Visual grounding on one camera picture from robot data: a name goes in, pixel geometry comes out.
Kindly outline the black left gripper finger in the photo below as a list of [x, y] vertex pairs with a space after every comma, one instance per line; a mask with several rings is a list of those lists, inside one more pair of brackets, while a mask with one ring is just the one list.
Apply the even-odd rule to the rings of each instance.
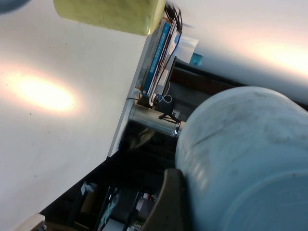
[[187, 184], [179, 169], [164, 171], [158, 199], [149, 214], [143, 231], [191, 231]]

